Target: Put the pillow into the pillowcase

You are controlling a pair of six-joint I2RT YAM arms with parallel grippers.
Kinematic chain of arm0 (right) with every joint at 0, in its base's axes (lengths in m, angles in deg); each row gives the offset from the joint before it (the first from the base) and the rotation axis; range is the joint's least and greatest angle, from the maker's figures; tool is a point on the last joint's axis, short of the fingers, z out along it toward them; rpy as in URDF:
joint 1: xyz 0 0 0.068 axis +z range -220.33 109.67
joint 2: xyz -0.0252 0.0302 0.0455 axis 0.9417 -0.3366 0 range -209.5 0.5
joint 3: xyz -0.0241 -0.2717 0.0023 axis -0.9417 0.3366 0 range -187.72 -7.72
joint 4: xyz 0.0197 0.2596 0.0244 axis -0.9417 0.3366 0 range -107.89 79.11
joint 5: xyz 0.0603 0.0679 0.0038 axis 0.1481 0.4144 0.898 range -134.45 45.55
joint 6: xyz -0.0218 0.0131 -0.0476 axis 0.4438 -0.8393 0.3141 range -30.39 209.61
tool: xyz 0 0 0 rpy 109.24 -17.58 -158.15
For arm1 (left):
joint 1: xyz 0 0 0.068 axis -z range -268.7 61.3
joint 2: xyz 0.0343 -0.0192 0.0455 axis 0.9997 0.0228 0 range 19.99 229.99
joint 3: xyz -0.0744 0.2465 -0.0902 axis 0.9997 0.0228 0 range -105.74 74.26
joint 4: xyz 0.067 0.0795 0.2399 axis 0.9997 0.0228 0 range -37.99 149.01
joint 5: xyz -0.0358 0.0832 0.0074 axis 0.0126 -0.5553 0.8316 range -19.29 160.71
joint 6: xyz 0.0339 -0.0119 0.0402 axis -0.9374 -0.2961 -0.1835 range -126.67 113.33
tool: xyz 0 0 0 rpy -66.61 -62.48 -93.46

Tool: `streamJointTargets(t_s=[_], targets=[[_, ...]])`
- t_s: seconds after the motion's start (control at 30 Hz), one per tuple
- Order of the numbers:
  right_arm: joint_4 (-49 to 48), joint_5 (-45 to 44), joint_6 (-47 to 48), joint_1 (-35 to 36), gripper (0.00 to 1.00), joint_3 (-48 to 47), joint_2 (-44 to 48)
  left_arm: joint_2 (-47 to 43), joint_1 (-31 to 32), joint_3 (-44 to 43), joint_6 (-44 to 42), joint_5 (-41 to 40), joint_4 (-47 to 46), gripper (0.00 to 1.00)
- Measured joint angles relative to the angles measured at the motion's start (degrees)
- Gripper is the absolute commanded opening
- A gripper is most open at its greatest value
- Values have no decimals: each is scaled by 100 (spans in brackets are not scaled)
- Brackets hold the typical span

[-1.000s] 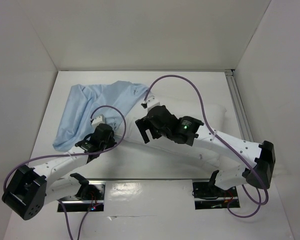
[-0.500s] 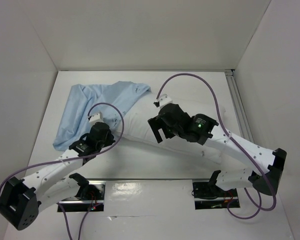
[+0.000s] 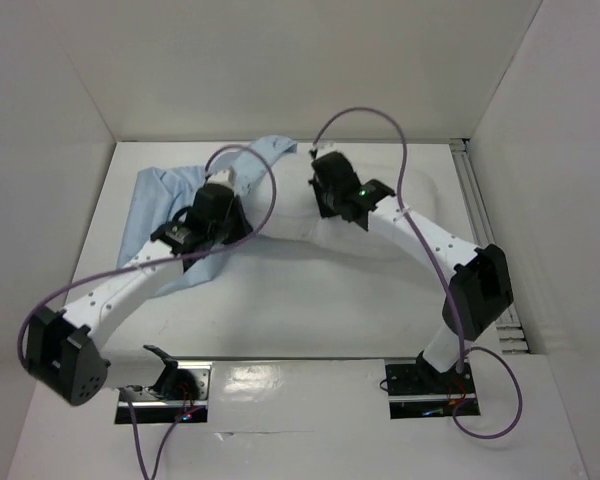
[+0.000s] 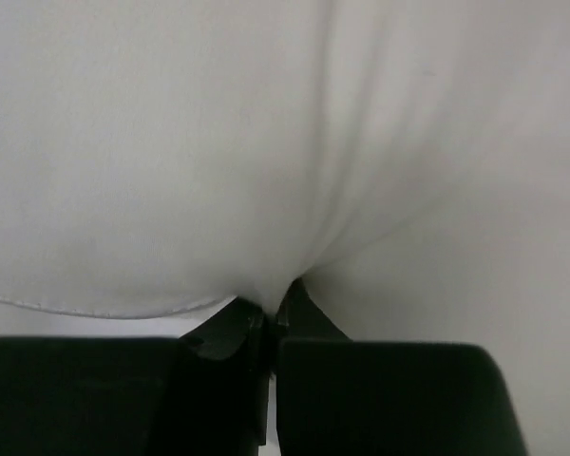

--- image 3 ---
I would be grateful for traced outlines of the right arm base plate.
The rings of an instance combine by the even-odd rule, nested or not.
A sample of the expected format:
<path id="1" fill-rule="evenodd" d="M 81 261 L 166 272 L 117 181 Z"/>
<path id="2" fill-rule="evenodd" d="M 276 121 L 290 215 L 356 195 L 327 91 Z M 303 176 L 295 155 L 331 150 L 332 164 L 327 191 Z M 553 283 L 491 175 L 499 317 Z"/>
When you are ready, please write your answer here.
<path id="1" fill-rule="evenodd" d="M 472 370 L 468 362 L 462 373 L 452 367 L 439 373 L 420 359 L 385 361 L 385 378 L 379 387 L 388 395 L 391 419 L 418 419 L 479 416 L 480 407 Z"/>

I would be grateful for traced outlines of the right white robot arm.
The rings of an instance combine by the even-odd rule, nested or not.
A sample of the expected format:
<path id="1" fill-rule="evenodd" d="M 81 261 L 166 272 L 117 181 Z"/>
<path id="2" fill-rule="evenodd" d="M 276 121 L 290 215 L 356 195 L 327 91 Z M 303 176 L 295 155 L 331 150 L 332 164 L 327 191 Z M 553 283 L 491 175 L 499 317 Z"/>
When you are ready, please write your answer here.
<path id="1" fill-rule="evenodd" d="M 416 379 L 428 392 L 440 391 L 466 348 L 514 300 L 507 259 L 494 244 L 481 248 L 458 238 L 399 202 L 393 189 L 377 179 L 362 183 L 340 152 L 310 151 L 320 216 L 339 218 L 375 234 L 432 269 L 446 298 L 444 325 L 419 354 Z"/>

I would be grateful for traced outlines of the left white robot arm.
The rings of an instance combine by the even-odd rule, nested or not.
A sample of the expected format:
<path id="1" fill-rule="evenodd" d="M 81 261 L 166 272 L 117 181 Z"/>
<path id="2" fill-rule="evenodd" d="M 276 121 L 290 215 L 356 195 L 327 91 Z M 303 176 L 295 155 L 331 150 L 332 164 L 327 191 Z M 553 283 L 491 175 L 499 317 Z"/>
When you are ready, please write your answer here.
<path id="1" fill-rule="evenodd" d="M 222 253 L 252 231 L 228 182 L 207 182 L 193 203 L 159 226 L 124 267 L 59 310 L 30 316 L 25 370 L 71 406 L 89 401 L 107 379 L 101 350 L 147 300 L 192 277 L 206 281 Z"/>

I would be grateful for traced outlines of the light blue pillowcase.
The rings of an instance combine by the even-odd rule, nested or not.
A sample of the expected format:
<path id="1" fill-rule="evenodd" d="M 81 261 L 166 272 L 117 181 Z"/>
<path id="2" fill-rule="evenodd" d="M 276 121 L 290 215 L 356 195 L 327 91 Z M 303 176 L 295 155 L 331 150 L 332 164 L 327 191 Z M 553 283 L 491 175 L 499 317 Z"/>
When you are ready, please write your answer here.
<path id="1" fill-rule="evenodd" d="M 212 168 L 232 167 L 238 174 L 238 184 L 250 192 L 261 182 L 267 182 L 262 163 L 246 151 L 226 151 L 214 160 Z M 135 257 L 150 235 L 182 208 L 193 203 L 197 190 L 205 181 L 202 166 L 169 169 L 150 167 L 140 171 L 132 194 L 131 204 L 121 241 L 117 266 L 123 267 Z M 183 276 L 165 285 L 155 294 L 157 298 L 193 288 L 212 281 L 224 267 L 227 253 L 212 255 L 196 262 Z"/>

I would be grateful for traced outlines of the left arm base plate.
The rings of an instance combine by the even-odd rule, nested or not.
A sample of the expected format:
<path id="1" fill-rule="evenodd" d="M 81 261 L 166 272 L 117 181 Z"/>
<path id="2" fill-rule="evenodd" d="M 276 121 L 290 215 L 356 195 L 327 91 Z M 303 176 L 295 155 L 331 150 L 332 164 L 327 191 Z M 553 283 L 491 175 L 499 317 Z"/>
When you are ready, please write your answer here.
<path id="1" fill-rule="evenodd" d="M 118 397 L 114 423 L 132 423 L 128 401 L 140 425 L 166 425 L 176 418 L 185 424 L 206 423 L 211 375 L 210 361 L 179 359 L 172 378 L 157 387 L 159 376 L 148 385 L 126 386 Z"/>

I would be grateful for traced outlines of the white pillow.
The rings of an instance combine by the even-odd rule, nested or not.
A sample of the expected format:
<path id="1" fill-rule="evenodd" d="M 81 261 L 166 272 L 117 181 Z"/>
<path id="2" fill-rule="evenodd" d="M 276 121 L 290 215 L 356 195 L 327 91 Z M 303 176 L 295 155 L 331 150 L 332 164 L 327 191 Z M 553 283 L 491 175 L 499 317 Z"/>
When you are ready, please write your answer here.
<path id="1" fill-rule="evenodd" d="M 388 200 L 392 220 L 400 215 L 397 196 L 388 185 L 389 171 L 366 166 L 360 177 L 346 156 L 333 150 L 317 159 L 307 153 L 287 150 L 270 160 L 276 186 L 261 182 L 247 192 L 238 184 L 237 197 L 242 201 L 246 218 L 253 228 L 264 227 L 260 234 L 276 240 L 306 242 L 337 253 L 361 258 L 398 260 L 414 257 L 421 245 L 415 235 L 408 235 L 408 249 L 369 227 L 369 220 L 379 212 L 379 203 Z M 350 217 L 322 218 L 313 183 L 341 185 L 347 197 Z"/>

